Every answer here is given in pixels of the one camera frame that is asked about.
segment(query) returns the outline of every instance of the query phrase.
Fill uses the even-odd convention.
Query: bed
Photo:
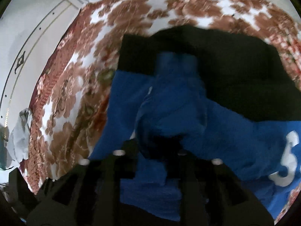
[[[267,0],[101,0],[82,8],[48,59],[30,101],[29,159],[21,171],[33,193],[87,158],[106,123],[110,85],[125,33],[150,36],[178,25],[258,37],[275,46],[301,89],[301,25]],[[291,191],[275,222],[301,190]]]

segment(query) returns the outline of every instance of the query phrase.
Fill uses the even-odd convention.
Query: folded cloth
[[[7,150],[14,161],[20,163],[28,159],[28,145],[33,114],[30,109],[19,113],[15,127],[8,137]]]
[[[284,72],[277,51],[262,42],[252,48],[263,50],[257,54],[258,57],[268,52],[267,61],[261,60],[257,65],[258,61],[249,60],[249,52],[243,48],[243,45],[250,44],[246,43],[249,37],[241,36],[240,40],[233,41],[241,45],[241,51],[237,51],[236,55],[239,54],[237,56],[244,64],[240,72],[232,74],[231,59],[236,58],[231,47],[217,43],[216,52],[203,48],[204,62],[198,53],[204,45],[198,44],[197,39],[209,40],[213,47],[211,39],[218,42],[218,33],[224,36],[223,32],[215,31],[211,38],[207,31],[202,37],[203,30],[198,28],[192,28],[194,33],[190,31],[190,34],[168,35],[167,31],[171,30],[181,31],[180,28],[161,31],[152,38],[124,37],[111,88],[108,121],[90,159],[103,159],[113,150],[120,149],[123,141],[132,135],[134,126],[145,157],[154,155],[157,137],[176,136],[185,149],[199,158],[221,158],[276,218],[287,201],[289,191],[300,182],[301,150],[297,144],[301,133],[298,121],[301,120],[301,112],[295,103],[288,100],[299,99],[300,92]],[[160,49],[165,47],[172,52],[190,51],[198,60],[187,54],[165,53],[158,56]],[[222,57],[223,53],[232,57]],[[198,64],[201,78],[196,74],[195,64]],[[242,98],[231,100],[239,95]],[[253,122],[246,117],[262,122]],[[181,196],[176,183],[174,190],[165,190],[170,181],[166,180],[163,164],[145,157],[139,155],[136,177],[121,181],[121,202],[140,207],[158,217],[178,221]],[[164,191],[170,191],[170,195],[166,196]]]

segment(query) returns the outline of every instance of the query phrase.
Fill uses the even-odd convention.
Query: floral bedsheet
[[[23,175],[34,193],[91,154],[106,123],[110,85],[125,33],[150,36],[190,24],[258,37],[274,45],[301,89],[301,26],[267,0],[101,0],[87,4],[49,58],[31,101]],[[288,210],[301,186],[291,192]]]

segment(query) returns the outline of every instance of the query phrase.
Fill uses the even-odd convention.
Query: blue cloth
[[[192,55],[162,53],[155,76],[116,71],[108,121],[90,159],[103,159],[120,149],[135,129],[141,152],[156,146],[153,137],[181,135],[181,145],[201,159],[220,158],[243,181],[274,218],[289,191],[301,181],[301,145],[291,148],[297,158],[292,182],[278,186],[269,175],[279,171],[287,135],[301,134],[300,121],[253,122],[206,98]],[[121,181],[120,201],[158,217],[179,220],[181,195],[177,181],[166,180],[158,161],[138,158],[136,177]]]

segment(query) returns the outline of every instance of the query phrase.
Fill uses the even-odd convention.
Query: black fabric
[[[120,225],[121,226],[180,226],[175,222],[156,217],[136,206],[120,203]]]
[[[151,37],[125,35],[118,69],[153,75],[162,51],[195,55],[207,97],[250,120],[301,120],[300,91],[276,48],[258,38],[189,25]]]

